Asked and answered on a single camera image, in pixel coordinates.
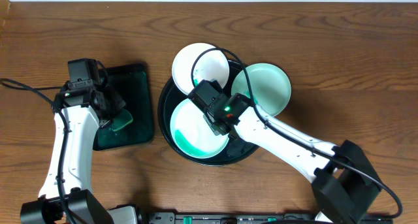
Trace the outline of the green sponge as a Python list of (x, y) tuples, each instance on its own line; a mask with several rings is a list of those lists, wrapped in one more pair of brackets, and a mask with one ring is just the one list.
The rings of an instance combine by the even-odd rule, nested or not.
[(123, 108), (121, 112), (112, 120), (110, 127), (112, 131), (119, 131), (132, 122), (133, 117), (131, 113)]

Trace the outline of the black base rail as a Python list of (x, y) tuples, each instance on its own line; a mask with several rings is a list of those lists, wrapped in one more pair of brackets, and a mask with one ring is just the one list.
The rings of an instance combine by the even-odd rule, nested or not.
[(262, 224), (330, 223), (313, 214), (185, 214), (174, 212), (145, 213), (133, 205), (117, 206), (108, 211), (114, 223), (136, 224)]

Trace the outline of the round black tray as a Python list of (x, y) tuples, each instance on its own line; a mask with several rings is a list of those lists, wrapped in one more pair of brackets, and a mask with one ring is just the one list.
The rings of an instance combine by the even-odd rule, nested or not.
[(175, 85), (173, 78), (170, 78), (163, 88), (157, 107), (157, 116), (159, 128), (169, 146), (183, 158), (200, 165), (207, 166), (224, 166), (242, 161), (252, 155), (259, 147), (255, 144), (246, 142), (238, 136), (232, 136), (228, 141), (226, 147), (214, 157), (207, 159), (197, 159), (186, 155), (175, 144), (171, 135), (169, 125), (174, 109), (183, 101), (187, 99)]

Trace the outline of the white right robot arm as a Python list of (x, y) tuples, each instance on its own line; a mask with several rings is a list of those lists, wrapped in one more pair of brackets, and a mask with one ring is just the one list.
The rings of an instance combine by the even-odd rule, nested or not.
[(202, 106), (215, 132), (264, 148), (291, 165), (311, 184), (320, 209), (316, 219), (360, 223), (382, 190), (382, 182), (365, 153), (345, 140), (337, 146), (308, 136), (268, 114), (239, 93), (211, 97)]

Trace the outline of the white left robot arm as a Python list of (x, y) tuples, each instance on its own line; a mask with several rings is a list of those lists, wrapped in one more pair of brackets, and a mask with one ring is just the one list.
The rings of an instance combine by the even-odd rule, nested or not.
[(51, 103), (56, 137), (48, 175), (36, 201), (22, 205), (22, 223), (136, 223), (133, 206), (107, 210), (91, 192), (97, 131), (112, 118), (115, 97), (97, 84), (67, 84)]

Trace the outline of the black rectangular sponge tray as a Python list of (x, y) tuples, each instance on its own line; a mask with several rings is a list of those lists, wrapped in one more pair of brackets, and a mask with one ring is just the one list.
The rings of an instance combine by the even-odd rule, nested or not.
[(107, 68), (108, 83), (116, 89), (126, 102), (133, 122), (119, 131), (111, 127), (99, 129), (95, 136), (95, 151), (110, 150), (152, 141), (154, 125), (152, 105), (145, 63), (135, 63)]

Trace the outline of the light green stained plate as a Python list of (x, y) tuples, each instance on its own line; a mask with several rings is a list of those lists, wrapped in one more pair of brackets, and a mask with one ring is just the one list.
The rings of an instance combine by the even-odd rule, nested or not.
[(228, 144), (228, 135), (215, 135), (204, 114), (189, 99), (183, 100), (170, 118), (170, 133), (175, 145), (186, 155), (207, 159), (219, 154)]

